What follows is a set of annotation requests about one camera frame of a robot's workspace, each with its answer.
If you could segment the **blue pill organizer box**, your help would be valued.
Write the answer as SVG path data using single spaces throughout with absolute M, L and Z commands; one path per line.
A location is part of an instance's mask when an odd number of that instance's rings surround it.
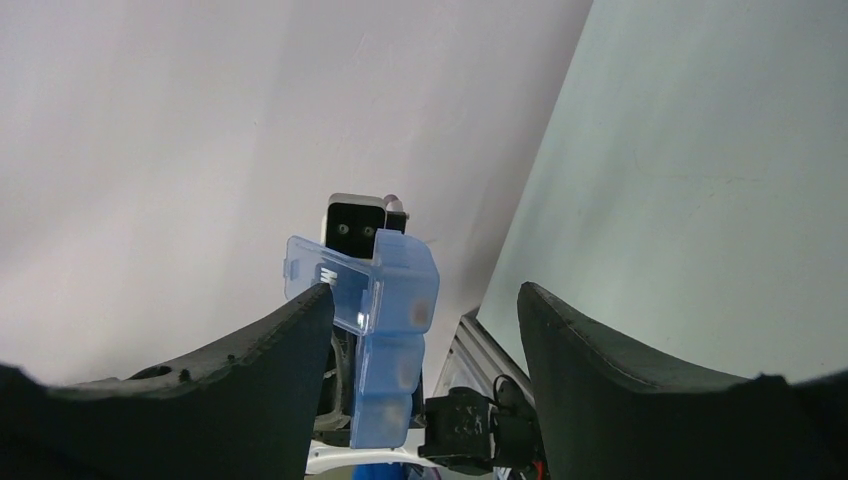
M 403 445 L 421 379 L 424 335 L 439 292 L 429 247 L 381 229 L 372 260 L 356 259 L 299 236 L 287 242 L 284 293 L 292 299 L 317 283 L 330 286 L 334 324 L 357 337 L 349 445 Z

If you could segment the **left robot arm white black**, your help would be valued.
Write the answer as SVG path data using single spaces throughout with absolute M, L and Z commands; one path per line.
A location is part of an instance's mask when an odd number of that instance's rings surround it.
M 350 449 L 341 434 L 320 433 L 308 478 L 366 464 L 399 464 L 409 479 L 550 478 L 530 379 L 472 313 L 459 322 L 439 383 L 403 446 Z

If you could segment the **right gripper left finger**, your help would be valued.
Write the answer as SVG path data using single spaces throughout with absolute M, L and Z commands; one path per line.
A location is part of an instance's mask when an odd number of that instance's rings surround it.
M 5 479 L 300 479 L 334 302 L 316 285 L 127 379 L 43 385 L 1 369 Z

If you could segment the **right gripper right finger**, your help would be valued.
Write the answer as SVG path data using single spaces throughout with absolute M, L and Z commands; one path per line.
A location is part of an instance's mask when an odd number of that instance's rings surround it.
M 702 367 L 538 284 L 520 336 L 555 479 L 843 479 L 847 375 L 792 383 Z

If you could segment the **left aluminium frame post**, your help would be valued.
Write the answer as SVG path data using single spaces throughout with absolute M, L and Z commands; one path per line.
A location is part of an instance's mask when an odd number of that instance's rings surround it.
M 530 378 L 477 320 L 478 311 L 461 317 L 432 397 L 445 396 L 452 387 L 469 387 L 492 397 L 496 378 L 507 375 L 534 405 Z

